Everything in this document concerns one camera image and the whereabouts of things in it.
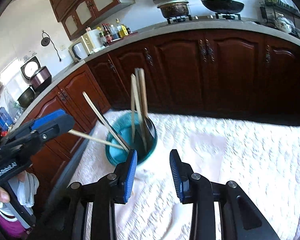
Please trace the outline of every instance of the green container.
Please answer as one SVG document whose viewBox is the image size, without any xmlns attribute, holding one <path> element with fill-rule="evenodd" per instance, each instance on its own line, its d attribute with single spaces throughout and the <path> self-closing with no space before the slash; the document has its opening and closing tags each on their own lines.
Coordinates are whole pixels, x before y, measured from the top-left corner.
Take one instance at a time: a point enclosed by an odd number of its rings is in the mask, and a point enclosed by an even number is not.
<svg viewBox="0 0 300 240">
<path fill-rule="evenodd" d="M 136 126 L 135 138 L 134 143 L 132 143 L 132 129 L 131 129 L 131 112 L 124 114 L 123 116 L 119 117 L 117 121 L 112 125 L 112 127 L 119 133 L 122 138 L 131 146 L 131 148 L 136 149 L 138 162 L 137 164 L 143 163 L 154 151 L 157 145 L 157 131 L 154 128 L 155 135 L 154 139 L 151 142 L 151 148 L 148 152 L 145 151 L 143 146 L 141 135 L 137 132 L 137 126 L 139 125 L 138 115 L 137 113 L 134 114 L 134 123 Z M 118 144 L 116 139 L 114 139 L 111 133 L 108 133 L 107 141 Z M 120 150 L 109 145 L 106 145 L 106 156 L 108 161 L 116 166 L 118 163 L 125 162 L 128 156 L 128 153 L 125 150 Z"/>
</svg>

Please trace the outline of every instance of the wok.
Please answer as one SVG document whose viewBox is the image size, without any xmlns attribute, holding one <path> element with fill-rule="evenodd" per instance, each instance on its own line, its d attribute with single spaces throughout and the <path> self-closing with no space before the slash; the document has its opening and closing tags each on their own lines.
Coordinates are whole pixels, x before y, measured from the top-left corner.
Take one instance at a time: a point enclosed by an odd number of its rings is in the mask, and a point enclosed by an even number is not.
<svg viewBox="0 0 300 240">
<path fill-rule="evenodd" d="M 244 4 L 233 0 L 200 0 L 209 10 L 220 14 L 235 14 L 242 11 Z"/>
</svg>

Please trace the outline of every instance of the hand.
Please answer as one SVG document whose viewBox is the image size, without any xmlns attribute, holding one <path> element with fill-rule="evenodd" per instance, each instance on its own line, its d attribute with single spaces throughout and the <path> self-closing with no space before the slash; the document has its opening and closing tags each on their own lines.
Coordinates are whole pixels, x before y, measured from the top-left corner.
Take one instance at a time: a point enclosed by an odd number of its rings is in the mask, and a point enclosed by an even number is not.
<svg viewBox="0 0 300 240">
<path fill-rule="evenodd" d="M 21 182 L 25 182 L 26 179 L 26 171 L 23 171 L 17 175 L 17 178 Z M 0 187 L 0 202 L 2 203 L 8 203 L 10 202 L 10 196 L 9 194 L 2 188 Z"/>
</svg>

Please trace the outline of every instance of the metal bolt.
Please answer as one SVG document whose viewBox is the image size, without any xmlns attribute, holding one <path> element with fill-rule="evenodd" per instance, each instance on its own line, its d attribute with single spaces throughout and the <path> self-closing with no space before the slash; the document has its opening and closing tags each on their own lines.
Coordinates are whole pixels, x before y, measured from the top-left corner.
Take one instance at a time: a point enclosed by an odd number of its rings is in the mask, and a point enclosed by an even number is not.
<svg viewBox="0 0 300 240">
<path fill-rule="evenodd" d="M 201 175 L 199 173 L 192 173 L 191 174 L 191 178 L 192 179 L 200 179 L 201 178 Z"/>
<path fill-rule="evenodd" d="M 228 185 L 229 185 L 230 187 L 235 188 L 235 187 L 237 187 L 238 184 L 237 184 L 235 181 L 231 180 L 231 181 L 228 182 Z"/>
<path fill-rule="evenodd" d="M 71 188 L 72 189 L 77 189 L 79 187 L 80 187 L 80 183 L 79 182 L 74 182 L 74 183 L 71 184 Z"/>
<path fill-rule="evenodd" d="M 117 177 L 117 175 L 115 175 L 114 173 L 110 173 L 110 174 L 108 174 L 107 179 L 114 180 L 116 177 Z"/>
</svg>

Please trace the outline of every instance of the gray countertop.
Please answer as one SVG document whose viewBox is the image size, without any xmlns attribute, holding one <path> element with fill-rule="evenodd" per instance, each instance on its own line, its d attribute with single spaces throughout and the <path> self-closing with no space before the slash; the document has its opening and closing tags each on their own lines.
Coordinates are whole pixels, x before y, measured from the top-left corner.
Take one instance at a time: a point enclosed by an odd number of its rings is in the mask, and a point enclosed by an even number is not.
<svg viewBox="0 0 300 240">
<path fill-rule="evenodd" d="M 179 24 L 172 24 L 166 25 L 162 27 L 157 27 L 150 29 L 148 31 L 137 33 L 131 37 L 127 37 L 122 41 L 118 41 L 103 50 L 100 50 L 84 60 L 78 63 L 72 63 L 68 67 L 64 68 L 60 71 L 56 76 L 52 78 L 52 83 L 31 103 L 31 105 L 24 111 L 24 113 L 20 116 L 18 121 L 13 127 L 13 130 L 20 126 L 20 124 L 24 121 L 27 115 L 32 111 L 32 109 L 43 99 L 53 88 L 55 88 L 62 80 L 64 80 L 68 75 L 74 72 L 76 69 L 81 67 L 86 62 L 102 55 L 111 50 L 120 48 L 124 45 L 133 43 L 135 41 L 140 41 L 143 39 L 147 39 L 150 37 L 166 34 L 166 33 L 173 33 L 173 32 L 180 32 L 180 31 L 187 31 L 187 30 L 199 30 L 199 29 L 234 29 L 234 30 L 245 30 L 245 31 L 253 31 L 258 33 L 264 33 L 268 35 L 272 35 L 287 41 L 290 41 L 298 46 L 300 46 L 300 39 L 295 38 L 289 34 L 281 32 L 276 29 L 272 29 L 266 26 L 257 25 L 252 22 L 242 22 L 242 21 L 235 21 L 235 20 L 211 20 L 211 21 L 189 21 Z"/>
</svg>

